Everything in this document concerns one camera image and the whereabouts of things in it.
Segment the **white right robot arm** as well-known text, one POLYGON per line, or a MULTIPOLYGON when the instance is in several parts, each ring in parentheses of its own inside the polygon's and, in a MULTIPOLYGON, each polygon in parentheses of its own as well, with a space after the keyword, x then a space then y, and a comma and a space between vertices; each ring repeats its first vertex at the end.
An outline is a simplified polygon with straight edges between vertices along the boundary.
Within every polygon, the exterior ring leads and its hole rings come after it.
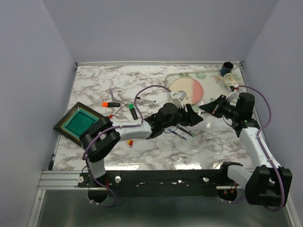
POLYGON ((255 167, 250 174, 240 165, 228 164, 227 169, 218 173, 218 181, 223 185, 234 181, 244 189, 249 204, 278 211, 287 202, 293 175, 290 169, 282 167, 275 160, 265 144, 260 126, 252 118, 254 104, 255 97, 242 92, 236 105, 231 105, 227 97, 221 95, 199 108, 216 118, 225 117, 232 121, 232 128, 245 145, 255 167))

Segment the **blue ballpoint pen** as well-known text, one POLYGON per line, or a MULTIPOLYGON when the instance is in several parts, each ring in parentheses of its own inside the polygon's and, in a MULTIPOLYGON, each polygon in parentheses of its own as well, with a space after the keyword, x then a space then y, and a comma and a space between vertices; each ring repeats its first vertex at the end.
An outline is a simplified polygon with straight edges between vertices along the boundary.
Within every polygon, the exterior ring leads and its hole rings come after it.
POLYGON ((187 140, 187 138, 185 138, 184 136, 180 135, 179 133, 171 130, 171 129, 168 129, 168 131, 164 131, 165 133, 167 134, 174 134, 176 136, 178 136, 179 138, 183 139, 183 140, 187 140))

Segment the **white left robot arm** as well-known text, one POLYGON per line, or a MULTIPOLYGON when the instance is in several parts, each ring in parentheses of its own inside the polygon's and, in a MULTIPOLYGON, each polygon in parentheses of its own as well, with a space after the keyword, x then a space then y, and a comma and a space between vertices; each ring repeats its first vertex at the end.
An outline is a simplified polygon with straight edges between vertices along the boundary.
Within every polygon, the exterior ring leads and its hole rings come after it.
POLYGON ((203 121, 191 107, 178 108, 173 103, 165 103, 159 111, 143 119, 141 125, 123 125, 114 123, 108 117, 102 117, 80 135, 80 144, 84 149, 82 159, 87 162, 89 182, 101 186, 105 181, 104 158, 120 141, 142 139, 149 140, 160 136, 172 126, 195 126, 203 121))

